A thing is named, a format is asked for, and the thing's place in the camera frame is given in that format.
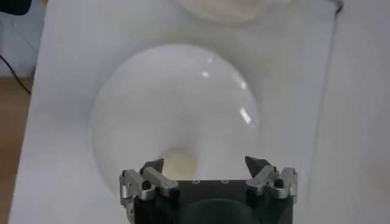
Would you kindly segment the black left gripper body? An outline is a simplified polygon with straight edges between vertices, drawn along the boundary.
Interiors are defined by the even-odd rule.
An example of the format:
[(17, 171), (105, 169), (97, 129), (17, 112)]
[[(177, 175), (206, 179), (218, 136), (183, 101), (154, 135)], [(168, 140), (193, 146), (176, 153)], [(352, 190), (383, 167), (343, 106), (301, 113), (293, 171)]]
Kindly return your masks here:
[(30, 7), (32, 0), (0, 0), (1, 12), (11, 15), (25, 15)]

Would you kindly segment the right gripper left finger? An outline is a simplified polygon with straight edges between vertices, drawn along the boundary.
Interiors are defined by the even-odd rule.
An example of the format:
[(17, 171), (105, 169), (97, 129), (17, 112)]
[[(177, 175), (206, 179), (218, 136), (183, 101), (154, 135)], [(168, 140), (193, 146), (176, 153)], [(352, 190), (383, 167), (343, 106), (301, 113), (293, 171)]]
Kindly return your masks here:
[(139, 172), (134, 169), (123, 170), (119, 175), (120, 204), (126, 207), (134, 198), (153, 200), (157, 191), (164, 197), (170, 197), (179, 183), (162, 174), (164, 163), (161, 158), (146, 162)]

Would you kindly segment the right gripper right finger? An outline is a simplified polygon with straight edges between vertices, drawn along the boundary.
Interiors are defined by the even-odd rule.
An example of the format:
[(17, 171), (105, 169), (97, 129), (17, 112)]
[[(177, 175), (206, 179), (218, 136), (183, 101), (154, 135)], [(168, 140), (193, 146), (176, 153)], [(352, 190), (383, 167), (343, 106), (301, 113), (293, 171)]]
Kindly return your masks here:
[(256, 196), (268, 193), (276, 200), (292, 199), (297, 202), (297, 171), (285, 167), (281, 172), (266, 159), (245, 156), (245, 163), (251, 179), (246, 180), (246, 186)]

